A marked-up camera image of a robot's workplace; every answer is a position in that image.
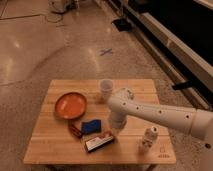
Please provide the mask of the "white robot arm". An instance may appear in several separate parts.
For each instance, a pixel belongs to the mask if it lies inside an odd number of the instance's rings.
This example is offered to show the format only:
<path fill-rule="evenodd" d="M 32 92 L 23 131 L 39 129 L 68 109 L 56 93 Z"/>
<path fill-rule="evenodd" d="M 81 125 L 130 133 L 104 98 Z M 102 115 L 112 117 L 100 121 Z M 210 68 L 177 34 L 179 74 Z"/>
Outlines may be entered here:
<path fill-rule="evenodd" d="M 127 116 L 141 118 L 210 143 L 213 141 L 213 112 L 196 108 L 142 103 L 134 99 L 133 92 L 121 88 L 107 101 L 111 111 L 110 126 L 123 129 Z"/>

